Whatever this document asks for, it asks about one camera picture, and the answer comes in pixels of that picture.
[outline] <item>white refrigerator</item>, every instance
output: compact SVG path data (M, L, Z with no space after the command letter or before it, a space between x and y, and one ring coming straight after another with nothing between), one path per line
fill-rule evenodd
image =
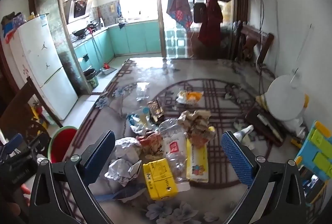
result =
M30 76L52 112L65 119L77 94L60 62L46 15L20 26L10 40L10 49L23 80Z

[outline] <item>green bucket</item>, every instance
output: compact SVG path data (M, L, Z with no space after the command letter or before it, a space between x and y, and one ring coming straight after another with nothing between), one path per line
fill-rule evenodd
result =
M84 72L84 76L88 83L92 86L92 88L96 88L99 85L98 79L97 79L97 72L95 69L89 69Z

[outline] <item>tissue box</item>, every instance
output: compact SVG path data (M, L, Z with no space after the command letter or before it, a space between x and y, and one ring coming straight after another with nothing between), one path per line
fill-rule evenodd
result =
M143 171L151 199L162 200L178 193L166 159L143 164Z
M187 179L196 182L209 182L207 146L197 148L187 139Z

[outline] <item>floral carpet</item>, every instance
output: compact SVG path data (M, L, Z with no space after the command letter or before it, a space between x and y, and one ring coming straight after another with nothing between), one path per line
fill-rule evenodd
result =
M136 101L137 82L150 83L147 100ZM171 200L153 201L145 190L144 176L140 172L136 187L139 186L141 195L126 203L105 200L100 205L115 224L222 223L240 201L247 186L239 182L226 158L220 146L221 135L225 131L235 132L239 124L243 126L243 114L255 105L258 85L259 77L249 64L240 66L227 60L163 60L159 57L129 59L84 120L65 159L81 154L108 130L115 133L116 139L135 137L126 120L127 114L156 97L162 102L166 118L178 117L184 110L210 110L210 124L216 128L217 135L208 144L208 183L192 184L189 191L179 192ZM267 89L269 83L263 81L263 85ZM179 105L175 99L183 89L202 91L204 95L195 106ZM298 151L289 140L277 148L255 132L250 134L250 140L255 146L253 153L265 156L271 162L285 163ZM121 189L119 183L104 177L112 158L111 155L97 181L89 185L94 196L116 193ZM69 189L66 188L65 192L74 214L83 222Z

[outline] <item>range hood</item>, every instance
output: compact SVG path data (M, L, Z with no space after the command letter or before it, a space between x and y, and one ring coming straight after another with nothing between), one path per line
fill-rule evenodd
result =
M63 4L67 24L90 15L93 0L67 0Z

